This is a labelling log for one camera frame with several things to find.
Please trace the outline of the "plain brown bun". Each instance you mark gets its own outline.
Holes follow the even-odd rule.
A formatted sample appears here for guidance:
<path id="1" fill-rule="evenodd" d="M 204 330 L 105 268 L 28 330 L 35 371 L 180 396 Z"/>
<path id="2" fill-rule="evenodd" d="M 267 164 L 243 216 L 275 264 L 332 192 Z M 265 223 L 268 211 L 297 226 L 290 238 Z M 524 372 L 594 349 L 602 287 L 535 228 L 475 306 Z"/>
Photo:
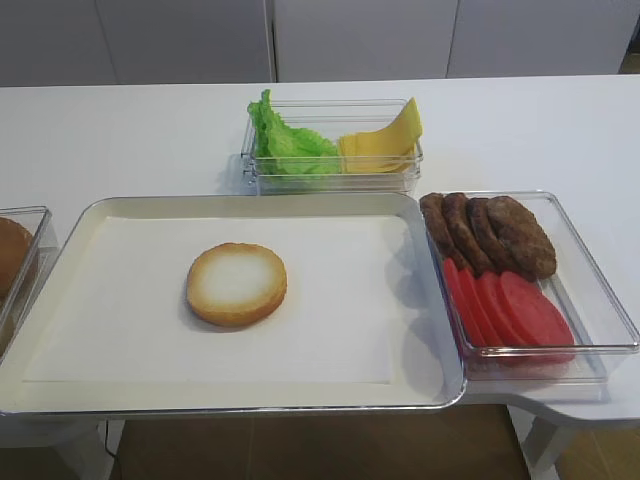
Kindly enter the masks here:
<path id="1" fill-rule="evenodd" d="M 28 253 L 33 236 L 21 224 L 9 219 L 1 219 L 0 232 L 0 295 L 5 300 L 9 295 L 23 260 Z"/>

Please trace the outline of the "brown meat patty front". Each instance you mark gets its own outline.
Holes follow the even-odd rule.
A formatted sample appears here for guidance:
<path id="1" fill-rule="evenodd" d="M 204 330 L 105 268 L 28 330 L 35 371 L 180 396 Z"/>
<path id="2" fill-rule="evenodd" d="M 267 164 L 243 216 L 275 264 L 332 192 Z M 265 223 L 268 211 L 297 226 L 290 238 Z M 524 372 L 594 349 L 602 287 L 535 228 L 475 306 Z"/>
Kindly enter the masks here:
<path id="1" fill-rule="evenodd" d="M 556 251 L 535 215 L 511 196 L 497 196 L 487 202 L 488 219 L 497 239 L 532 279 L 546 279 L 556 273 Z"/>

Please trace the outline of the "white paper liner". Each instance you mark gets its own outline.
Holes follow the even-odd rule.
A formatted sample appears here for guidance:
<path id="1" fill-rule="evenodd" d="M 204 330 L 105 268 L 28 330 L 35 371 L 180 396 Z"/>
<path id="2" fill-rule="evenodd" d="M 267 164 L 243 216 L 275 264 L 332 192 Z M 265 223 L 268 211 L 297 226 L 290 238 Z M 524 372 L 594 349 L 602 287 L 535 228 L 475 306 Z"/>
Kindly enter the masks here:
<path id="1" fill-rule="evenodd" d="M 89 243 L 26 377 L 30 381 L 387 383 L 391 286 L 408 226 L 396 216 L 133 220 Z M 267 319 L 222 330 L 185 298 L 193 260 L 226 242 L 280 256 L 288 291 Z"/>

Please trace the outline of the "clear patty tomato container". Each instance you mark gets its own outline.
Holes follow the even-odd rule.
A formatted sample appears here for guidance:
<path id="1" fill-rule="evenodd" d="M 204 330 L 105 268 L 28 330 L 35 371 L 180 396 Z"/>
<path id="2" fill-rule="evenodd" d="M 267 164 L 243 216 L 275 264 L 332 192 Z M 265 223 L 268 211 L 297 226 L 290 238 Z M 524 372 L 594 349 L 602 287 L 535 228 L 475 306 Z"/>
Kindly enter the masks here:
<path id="1" fill-rule="evenodd" d="M 639 332 L 632 324 L 595 260 L 555 196 L 542 191 L 460 192 L 467 199 L 511 196 L 536 217 L 553 244 L 556 273 L 533 283 L 564 317 L 574 337 L 569 346 L 475 347 L 466 334 L 444 275 L 443 258 L 435 248 L 435 263 L 444 277 L 465 373 L 476 381 L 535 383 L 600 383 L 622 360 L 639 350 Z"/>

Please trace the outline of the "red tomato slice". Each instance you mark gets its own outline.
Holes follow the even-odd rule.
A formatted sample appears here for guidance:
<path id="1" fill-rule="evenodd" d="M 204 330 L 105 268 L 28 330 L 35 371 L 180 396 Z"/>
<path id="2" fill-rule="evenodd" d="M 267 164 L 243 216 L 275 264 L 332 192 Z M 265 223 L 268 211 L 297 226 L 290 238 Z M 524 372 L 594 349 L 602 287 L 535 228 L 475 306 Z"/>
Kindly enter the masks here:
<path id="1" fill-rule="evenodd" d="M 447 257 L 443 262 L 443 268 L 447 285 L 449 286 L 452 294 L 453 302 L 456 306 L 470 343 L 475 347 L 484 347 L 486 345 L 485 339 L 482 336 L 481 330 L 475 321 L 472 310 L 469 308 L 469 305 L 466 302 L 466 298 L 459 281 L 457 266 L 454 260 L 450 257 Z"/>
<path id="2" fill-rule="evenodd" d="M 476 287 L 482 307 L 504 346 L 526 346 L 525 338 L 516 331 L 511 317 L 498 299 L 498 281 L 499 277 L 490 271 L 484 272 L 476 279 Z"/>
<path id="3" fill-rule="evenodd" d="M 497 296 L 525 345 L 574 344 L 573 334 L 562 314 L 533 283 L 513 272 L 504 272 L 498 280 Z"/>
<path id="4" fill-rule="evenodd" d="M 468 269 L 459 270 L 458 278 L 461 285 L 461 289 L 465 296 L 465 300 L 469 305 L 471 315 L 475 321 L 475 324 L 483 338 L 483 346 L 486 347 L 500 347 L 504 345 L 504 342 L 498 335 L 494 328 L 490 317 L 485 311 L 478 289 L 476 287 L 476 279 Z"/>

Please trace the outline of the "yellow cheese slices stack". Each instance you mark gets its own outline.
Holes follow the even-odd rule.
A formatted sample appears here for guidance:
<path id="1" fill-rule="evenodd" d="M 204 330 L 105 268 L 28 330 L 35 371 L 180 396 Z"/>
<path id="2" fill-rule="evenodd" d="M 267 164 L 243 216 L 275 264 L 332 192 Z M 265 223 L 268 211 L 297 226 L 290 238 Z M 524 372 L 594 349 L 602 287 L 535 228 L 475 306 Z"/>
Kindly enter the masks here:
<path id="1" fill-rule="evenodd" d="M 389 153 L 382 146 L 369 146 L 365 134 L 345 135 L 338 142 L 344 158 L 344 170 L 349 174 L 386 174 L 406 170 L 415 160 L 414 147 L 402 153 Z"/>

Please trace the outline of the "upright yellow cheese slice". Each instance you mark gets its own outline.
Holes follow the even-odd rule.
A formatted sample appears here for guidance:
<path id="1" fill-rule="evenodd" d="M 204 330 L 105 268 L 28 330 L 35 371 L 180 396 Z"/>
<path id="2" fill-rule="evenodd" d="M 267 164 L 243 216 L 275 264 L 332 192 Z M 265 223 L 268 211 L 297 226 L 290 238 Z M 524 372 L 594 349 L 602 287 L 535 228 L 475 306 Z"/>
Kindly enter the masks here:
<path id="1" fill-rule="evenodd" d="M 400 154 L 409 150 L 422 134 L 419 110 L 412 97 L 389 125 L 372 133 L 370 140 L 376 151 Z"/>

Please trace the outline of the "red tomato slice front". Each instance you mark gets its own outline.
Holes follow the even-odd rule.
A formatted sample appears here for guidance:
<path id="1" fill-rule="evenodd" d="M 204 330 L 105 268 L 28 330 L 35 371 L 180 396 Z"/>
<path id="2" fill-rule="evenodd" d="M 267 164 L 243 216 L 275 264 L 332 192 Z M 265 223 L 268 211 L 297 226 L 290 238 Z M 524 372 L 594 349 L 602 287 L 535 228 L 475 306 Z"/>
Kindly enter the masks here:
<path id="1" fill-rule="evenodd" d="M 497 296 L 525 345 L 574 344 L 573 334 L 562 314 L 533 283 L 513 272 L 504 272 L 498 280 Z"/>

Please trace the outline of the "green lettuce pile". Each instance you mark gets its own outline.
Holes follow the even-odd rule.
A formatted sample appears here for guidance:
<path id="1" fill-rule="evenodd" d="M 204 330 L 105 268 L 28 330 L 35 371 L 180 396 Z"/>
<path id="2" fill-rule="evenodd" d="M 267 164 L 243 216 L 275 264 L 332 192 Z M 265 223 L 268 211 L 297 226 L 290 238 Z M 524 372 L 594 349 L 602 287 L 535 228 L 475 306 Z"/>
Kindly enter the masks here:
<path id="1" fill-rule="evenodd" d="M 337 147 L 308 128 L 289 126 L 271 105 L 271 90 L 265 89 L 247 111 L 256 133 L 256 157 L 265 162 L 271 175 L 339 174 Z"/>

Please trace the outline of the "brown meat patty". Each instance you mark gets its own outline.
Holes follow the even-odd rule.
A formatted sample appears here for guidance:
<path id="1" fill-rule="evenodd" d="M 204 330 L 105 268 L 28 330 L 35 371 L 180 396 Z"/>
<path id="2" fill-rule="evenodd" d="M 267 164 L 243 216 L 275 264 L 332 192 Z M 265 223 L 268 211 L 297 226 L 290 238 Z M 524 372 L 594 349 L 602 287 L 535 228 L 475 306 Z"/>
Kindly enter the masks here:
<path id="1" fill-rule="evenodd" d="M 519 273 L 520 269 L 506 248 L 498 240 L 488 217 L 487 198 L 471 198 L 466 210 L 470 226 L 481 249 L 492 261 L 498 273 L 511 271 Z"/>
<path id="2" fill-rule="evenodd" d="M 420 209 L 425 219 L 427 230 L 435 242 L 438 251 L 443 258 L 451 259 L 458 270 L 470 269 L 471 265 L 458 250 L 442 213 L 444 196 L 441 193 L 432 192 L 420 198 Z"/>
<path id="3" fill-rule="evenodd" d="M 556 251 L 535 215 L 511 196 L 497 196 L 487 202 L 488 219 L 497 239 L 532 279 L 546 279 L 556 273 Z"/>
<path id="4" fill-rule="evenodd" d="M 467 202 L 463 193 L 450 193 L 444 196 L 442 210 L 456 248 L 469 263 L 474 275 L 479 277 L 486 271 L 495 272 L 495 265 L 476 240 L 467 217 Z"/>

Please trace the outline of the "bottom bun half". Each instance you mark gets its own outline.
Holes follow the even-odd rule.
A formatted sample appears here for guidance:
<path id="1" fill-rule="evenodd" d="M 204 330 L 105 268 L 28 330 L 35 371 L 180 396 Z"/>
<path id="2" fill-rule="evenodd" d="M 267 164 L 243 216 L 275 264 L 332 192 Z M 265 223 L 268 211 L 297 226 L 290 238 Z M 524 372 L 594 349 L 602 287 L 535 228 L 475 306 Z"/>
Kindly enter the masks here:
<path id="1" fill-rule="evenodd" d="M 287 288 L 285 264 L 272 250 L 258 244 L 223 243 L 193 261 L 186 300 L 200 319 L 241 328 L 276 311 Z"/>

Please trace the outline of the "clear bun container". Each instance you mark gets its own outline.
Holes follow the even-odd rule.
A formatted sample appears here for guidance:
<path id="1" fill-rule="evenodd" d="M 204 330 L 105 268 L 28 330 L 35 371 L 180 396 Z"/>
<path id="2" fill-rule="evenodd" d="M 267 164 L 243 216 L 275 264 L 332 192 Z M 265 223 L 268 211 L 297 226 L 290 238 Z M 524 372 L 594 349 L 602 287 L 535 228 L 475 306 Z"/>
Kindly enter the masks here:
<path id="1" fill-rule="evenodd" d="M 1 356 L 4 356 L 17 330 L 45 261 L 41 259 L 49 245 L 51 212 L 44 206 L 17 207 L 1 210 L 1 219 L 9 218 L 25 227 L 33 236 L 28 253 L 14 280 L 9 295 L 1 300 Z"/>

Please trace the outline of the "clear lettuce cheese container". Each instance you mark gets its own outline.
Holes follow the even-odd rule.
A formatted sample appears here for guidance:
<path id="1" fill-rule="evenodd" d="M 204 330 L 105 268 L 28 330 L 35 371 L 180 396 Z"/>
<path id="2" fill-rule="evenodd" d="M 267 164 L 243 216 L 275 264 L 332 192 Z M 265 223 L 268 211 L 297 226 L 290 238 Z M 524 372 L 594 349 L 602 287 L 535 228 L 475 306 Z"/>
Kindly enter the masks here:
<path id="1" fill-rule="evenodd" d="M 338 140 L 345 135 L 365 134 L 369 146 L 373 132 L 389 125 L 409 100 L 281 100 L 271 97 L 274 111 L 286 124 L 308 128 L 329 139 L 338 149 Z M 248 113 L 245 138 L 241 149 L 244 173 L 258 194 L 293 194 L 308 192 L 400 192 L 413 191 L 421 174 L 423 151 L 420 138 L 412 146 L 415 160 L 398 173 L 349 174 L 344 170 L 344 158 L 338 149 L 341 164 L 339 174 L 271 175 L 264 171 L 262 158 L 256 157 L 256 133 Z"/>

